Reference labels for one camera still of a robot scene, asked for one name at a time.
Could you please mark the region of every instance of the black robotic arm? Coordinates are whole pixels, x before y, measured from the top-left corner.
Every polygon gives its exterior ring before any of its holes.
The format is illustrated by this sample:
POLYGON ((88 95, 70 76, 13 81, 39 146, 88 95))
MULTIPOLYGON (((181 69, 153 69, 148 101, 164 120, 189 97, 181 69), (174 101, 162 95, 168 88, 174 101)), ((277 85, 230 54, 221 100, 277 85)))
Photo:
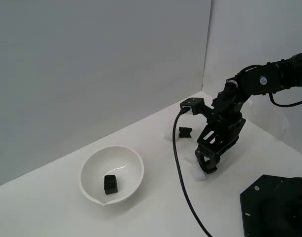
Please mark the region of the black robotic arm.
POLYGON ((295 86, 302 87, 302 53, 287 60, 244 68, 235 77, 226 80, 224 90, 213 100, 213 108, 205 105, 203 98, 183 101, 181 108, 189 107, 193 115, 202 114, 207 118, 196 150, 202 170, 207 174, 215 172, 220 156, 239 139, 246 121, 240 110, 251 95, 269 94, 276 106, 292 107, 302 104, 302 101, 279 105, 274 101, 273 93, 295 86))

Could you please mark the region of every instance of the white bowl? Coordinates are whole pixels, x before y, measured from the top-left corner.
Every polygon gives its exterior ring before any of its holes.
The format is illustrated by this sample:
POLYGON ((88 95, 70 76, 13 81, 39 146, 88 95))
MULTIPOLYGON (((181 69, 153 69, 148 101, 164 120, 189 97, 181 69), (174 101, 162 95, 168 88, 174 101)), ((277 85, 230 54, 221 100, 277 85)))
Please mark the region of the white bowl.
POLYGON ((89 200, 101 205, 123 201, 139 187, 144 174, 140 155, 125 146, 110 146, 88 157, 81 168, 79 186, 89 200), (118 192, 106 195, 104 176, 114 174, 118 192))

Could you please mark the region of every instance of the wire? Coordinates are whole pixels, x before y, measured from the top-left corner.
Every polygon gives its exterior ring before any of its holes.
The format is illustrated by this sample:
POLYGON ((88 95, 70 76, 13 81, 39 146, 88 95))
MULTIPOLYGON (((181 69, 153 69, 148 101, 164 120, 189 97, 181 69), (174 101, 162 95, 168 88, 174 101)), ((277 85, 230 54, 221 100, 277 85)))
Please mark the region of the wire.
POLYGON ((297 105, 301 105, 302 104, 302 100, 299 101, 299 102, 296 102, 296 103, 293 103, 293 104, 289 104, 289 105, 280 105, 280 104, 277 104, 274 100, 274 96, 273 96, 273 93, 269 93, 269 99, 271 101, 271 103, 273 103, 274 105, 278 106, 278 107, 283 107, 283 108, 289 108, 289 107, 294 107, 294 106, 297 106, 297 105))
POLYGON ((189 197, 188 197, 188 194, 187 194, 187 191, 186 191, 186 188, 185 188, 185 184, 184 184, 184 180, 182 178, 182 174, 181 174, 181 170, 180 170, 180 165, 179 165, 179 161, 178 161, 178 156, 177 156, 177 149, 176 149, 176 126, 177 126, 177 122, 178 122, 178 119, 179 117, 188 112, 190 109, 189 107, 185 107, 183 109, 181 109, 181 111, 179 112, 179 114, 177 115, 176 119, 175 119, 175 122, 174 122, 174 126, 173 126, 173 150, 174 150, 174 156, 175 156, 175 161, 176 161, 176 166, 177 166, 177 171, 178 171, 178 176, 179 176, 179 180, 180 180, 180 184, 181 184, 181 188, 182 188, 182 191, 184 193, 184 196, 186 198, 186 201, 188 203, 188 206, 192 212, 192 214, 194 215, 196 221, 198 222, 199 226, 201 227, 201 229, 205 232, 205 234, 208 236, 208 237, 212 237, 212 235, 207 231, 207 229, 205 228, 205 226, 201 223, 199 217, 197 216, 190 200, 189 200, 189 197))

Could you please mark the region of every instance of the bowl rim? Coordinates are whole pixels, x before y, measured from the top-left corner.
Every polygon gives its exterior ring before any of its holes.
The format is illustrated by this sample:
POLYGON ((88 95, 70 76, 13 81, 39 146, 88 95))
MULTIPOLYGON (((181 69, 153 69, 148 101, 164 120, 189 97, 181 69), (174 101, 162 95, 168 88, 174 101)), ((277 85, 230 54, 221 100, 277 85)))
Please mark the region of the bowl rim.
POLYGON ((86 160, 84 161, 83 165, 81 166, 81 170, 80 170, 80 172, 79 172, 78 185, 79 185, 79 187, 80 187, 80 189, 81 189, 81 192, 83 193, 83 195, 84 195, 87 199, 89 199, 89 200, 91 200, 91 201, 93 201, 93 202, 96 202, 96 203, 98 203, 98 204, 100 204, 100 205, 102 205, 102 206, 105 206, 105 205, 109 205, 109 204, 113 204, 113 203, 117 203, 117 202, 123 201, 123 200, 127 199, 128 197, 130 197, 130 196, 138 189, 138 187, 140 186, 140 184, 141 184, 141 182, 142 182, 143 175, 144 175, 144 164, 143 164, 143 160, 142 160, 142 158, 141 158, 141 156, 139 155, 138 152, 136 152, 134 149, 132 149, 132 148, 130 148, 130 147, 127 147, 127 146, 124 146, 124 145, 109 145, 109 146, 100 147, 98 150, 94 151, 93 153, 91 153, 91 154, 86 158, 86 160), (106 203, 103 203, 103 202, 101 202, 101 201, 99 201, 99 200, 93 198, 92 196, 90 196, 90 195, 84 190, 83 185, 82 185, 82 171, 83 171, 83 168, 84 168, 85 164, 87 163, 87 161, 88 161, 94 154, 98 153, 99 151, 101 151, 101 150, 103 150, 103 149, 110 148, 110 147, 122 147, 122 148, 126 148, 126 149, 132 151, 132 152, 136 155, 136 157, 139 159, 139 161, 140 161, 141 175, 140 175, 140 178, 139 178, 139 181, 138 181, 138 184, 137 184, 136 188, 135 188, 132 192, 130 192, 129 194, 125 195, 124 197, 121 197, 121 198, 118 198, 118 199, 115 199, 115 200, 112 200, 112 201, 108 201, 108 202, 106 202, 106 203))

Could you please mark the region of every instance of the gray wall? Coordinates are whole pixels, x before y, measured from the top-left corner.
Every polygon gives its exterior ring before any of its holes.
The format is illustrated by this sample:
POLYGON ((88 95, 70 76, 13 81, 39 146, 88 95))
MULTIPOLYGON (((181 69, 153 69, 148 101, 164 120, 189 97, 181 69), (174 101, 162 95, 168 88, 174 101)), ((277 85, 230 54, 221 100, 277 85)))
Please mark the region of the gray wall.
MULTIPOLYGON (((302 0, 214 0, 211 14, 203 91, 212 97, 244 67, 302 52, 302 0)), ((302 88, 279 92, 275 99, 302 100, 302 88)), ((302 105, 280 109, 268 96, 252 102, 244 116, 302 153, 302 105)))
POLYGON ((0 185, 202 84, 211 0, 0 0, 0 185))

